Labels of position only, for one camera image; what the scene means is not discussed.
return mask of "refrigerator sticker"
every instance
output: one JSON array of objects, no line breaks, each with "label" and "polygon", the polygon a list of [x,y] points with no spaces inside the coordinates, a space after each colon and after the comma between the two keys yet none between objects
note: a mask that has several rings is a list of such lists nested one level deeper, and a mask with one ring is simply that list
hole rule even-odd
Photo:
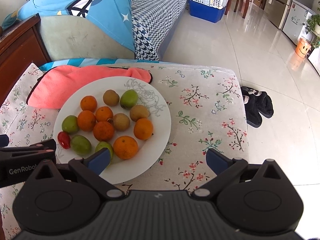
[{"label": "refrigerator sticker", "polygon": [[291,17],[291,21],[292,21],[295,25],[298,25],[298,22],[300,21],[300,19],[298,19],[297,16],[292,16],[292,17]]}]

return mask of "black slipper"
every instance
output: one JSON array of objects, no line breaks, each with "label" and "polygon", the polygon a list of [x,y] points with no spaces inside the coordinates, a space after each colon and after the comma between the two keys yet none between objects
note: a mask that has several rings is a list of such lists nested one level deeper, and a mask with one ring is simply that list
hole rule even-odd
[{"label": "black slipper", "polygon": [[256,105],[258,111],[264,115],[266,118],[270,118],[273,116],[273,105],[270,96],[267,95],[265,91],[258,91],[249,87],[241,87],[241,91],[245,90],[248,94],[252,94],[256,96]]},{"label": "black slipper", "polygon": [[256,106],[256,96],[249,94],[246,90],[242,90],[242,97],[244,101],[245,116],[247,119],[247,124],[254,128],[260,127],[262,124],[262,117],[259,114],[258,108]]}]

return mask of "wooden headboard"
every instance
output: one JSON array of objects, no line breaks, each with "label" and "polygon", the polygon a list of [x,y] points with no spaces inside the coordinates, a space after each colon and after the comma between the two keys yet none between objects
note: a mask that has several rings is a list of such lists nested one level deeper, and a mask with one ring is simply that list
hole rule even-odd
[{"label": "wooden headboard", "polygon": [[0,106],[32,62],[41,66],[51,61],[36,29],[39,22],[34,15],[0,37]]}]

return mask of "ridged black surface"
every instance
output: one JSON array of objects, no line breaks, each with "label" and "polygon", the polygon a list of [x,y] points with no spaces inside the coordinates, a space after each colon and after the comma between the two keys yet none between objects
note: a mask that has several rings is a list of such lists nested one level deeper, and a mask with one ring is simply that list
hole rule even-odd
[{"label": "ridged black surface", "polygon": [[108,202],[89,225],[63,236],[37,236],[23,231],[15,240],[301,240],[252,236],[232,228],[211,203],[196,201],[186,191],[132,191],[128,198]]}]

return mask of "blue striped cloth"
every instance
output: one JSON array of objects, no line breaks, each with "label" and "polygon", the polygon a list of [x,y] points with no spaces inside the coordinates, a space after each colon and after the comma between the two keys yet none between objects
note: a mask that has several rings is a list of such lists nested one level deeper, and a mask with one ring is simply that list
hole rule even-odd
[{"label": "blue striped cloth", "polygon": [[61,65],[71,65],[74,67],[85,67],[91,65],[102,65],[102,64],[116,64],[116,63],[167,63],[161,61],[151,61],[151,60],[139,60],[139,59],[110,59],[110,58],[72,58],[63,59],[54,62],[46,63],[39,67],[41,71],[48,71],[54,67]]}]

